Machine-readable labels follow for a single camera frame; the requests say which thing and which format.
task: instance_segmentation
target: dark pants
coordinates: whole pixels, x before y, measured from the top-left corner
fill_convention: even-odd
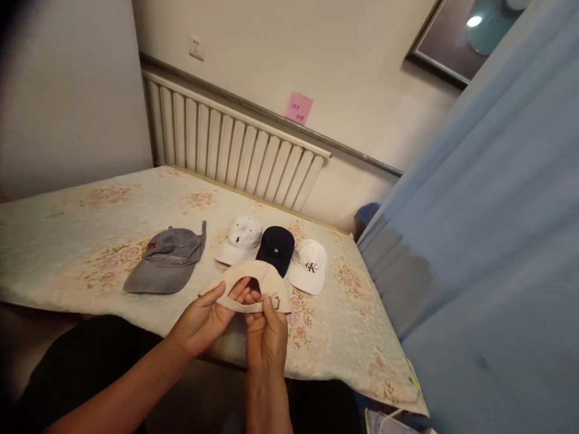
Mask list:
[[[13,432],[40,433],[126,373],[161,337],[104,315],[59,337],[36,366],[13,411]],[[296,434],[361,432],[353,392],[344,383],[288,381]],[[144,433],[144,425],[138,429]]]

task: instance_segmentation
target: hand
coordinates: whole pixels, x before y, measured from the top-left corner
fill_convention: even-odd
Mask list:
[[[247,284],[250,277],[244,277],[235,284],[229,297],[242,303],[249,295]],[[168,341],[175,342],[183,348],[189,357],[195,358],[213,344],[225,331],[235,312],[216,303],[225,292],[225,282],[191,303],[181,314],[181,317],[167,337]]]
[[[261,300],[258,291],[245,295],[245,304]],[[284,313],[277,312],[271,297],[265,297],[264,311],[246,313],[247,371],[249,373],[281,376],[285,368],[288,347],[288,323]]]

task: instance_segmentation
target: white radiator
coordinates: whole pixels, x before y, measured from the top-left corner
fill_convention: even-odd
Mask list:
[[[142,71],[154,158],[301,211],[331,153]]]

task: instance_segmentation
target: picture frame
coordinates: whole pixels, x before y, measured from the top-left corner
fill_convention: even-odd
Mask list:
[[[464,89],[530,0],[437,0],[406,59]]]

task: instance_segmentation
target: bed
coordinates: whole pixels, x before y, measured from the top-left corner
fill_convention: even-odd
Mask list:
[[[214,260],[231,220],[255,215],[327,250],[326,284],[293,288],[285,375],[340,379],[374,400],[428,416],[418,379],[351,236],[184,169],[161,166],[0,206],[0,300],[60,312],[111,313],[165,336],[226,266]],[[207,245],[189,283],[171,295],[128,294],[122,284],[148,241],[169,226],[201,232]],[[207,356],[245,365],[237,315]]]

